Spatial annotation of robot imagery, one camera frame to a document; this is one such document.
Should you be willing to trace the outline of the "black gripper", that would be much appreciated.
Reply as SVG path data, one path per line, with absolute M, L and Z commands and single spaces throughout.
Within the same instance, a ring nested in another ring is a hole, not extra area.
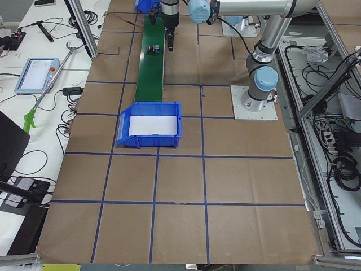
M 176 14 L 162 14 L 163 24 L 166 27 L 166 40 L 168 51 L 174 50 L 174 31 L 179 24 L 179 13 Z

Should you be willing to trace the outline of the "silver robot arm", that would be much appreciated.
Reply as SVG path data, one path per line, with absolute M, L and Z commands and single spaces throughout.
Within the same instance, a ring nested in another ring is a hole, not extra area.
M 169 51 L 174 50 L 174 32 L 179 24 L 179 0 L 162 0 L 161 16 L 166 29 L 166 40 Z
M 212 25 L 225 16 L 269 15 L 261 39 L 246 60 L 250 76 L 250 86 L 241 97 L 243 107 L 251 112 L 262 111 L 268 95 L 278 83 L 278 73 L 270 64 L 274 52 L 293 17 L 312 10 L 317 1 L 188 1 L 188 13 L 195 23 Z

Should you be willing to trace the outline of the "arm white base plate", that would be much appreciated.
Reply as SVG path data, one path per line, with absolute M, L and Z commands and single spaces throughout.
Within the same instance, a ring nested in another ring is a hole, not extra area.
M 276 121 L 278 119 L 271 94 L 264 101 L 252 100 L 249 86 L 231 85 L 235 120 Z

